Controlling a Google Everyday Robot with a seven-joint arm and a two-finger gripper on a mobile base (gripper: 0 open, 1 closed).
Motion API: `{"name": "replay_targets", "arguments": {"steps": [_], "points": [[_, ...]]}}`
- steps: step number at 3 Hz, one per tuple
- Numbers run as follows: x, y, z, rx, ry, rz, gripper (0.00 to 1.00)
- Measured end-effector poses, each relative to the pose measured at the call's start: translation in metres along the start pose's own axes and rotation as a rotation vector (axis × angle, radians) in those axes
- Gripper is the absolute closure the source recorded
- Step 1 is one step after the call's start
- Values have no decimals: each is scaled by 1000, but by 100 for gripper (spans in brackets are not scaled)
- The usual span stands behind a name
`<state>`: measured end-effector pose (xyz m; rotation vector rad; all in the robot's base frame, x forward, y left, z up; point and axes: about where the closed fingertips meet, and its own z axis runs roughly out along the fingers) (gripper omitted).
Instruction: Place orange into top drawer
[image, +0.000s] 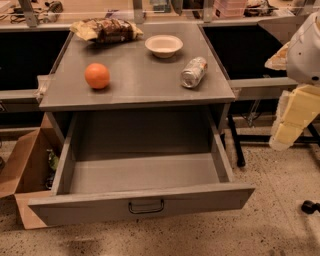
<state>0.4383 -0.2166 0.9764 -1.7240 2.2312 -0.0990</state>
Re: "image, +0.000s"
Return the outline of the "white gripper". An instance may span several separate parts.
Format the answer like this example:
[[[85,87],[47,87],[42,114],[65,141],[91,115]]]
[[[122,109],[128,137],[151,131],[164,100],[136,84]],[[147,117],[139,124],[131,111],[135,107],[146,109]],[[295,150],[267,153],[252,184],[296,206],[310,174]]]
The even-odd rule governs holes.
[[[277,151],[291,147],[303,130],[320,114],[320,13],[308,16],[290,43],[265,62],[272,70],[287,70],[299,85],[283,91],[271,128],[269,146]]]

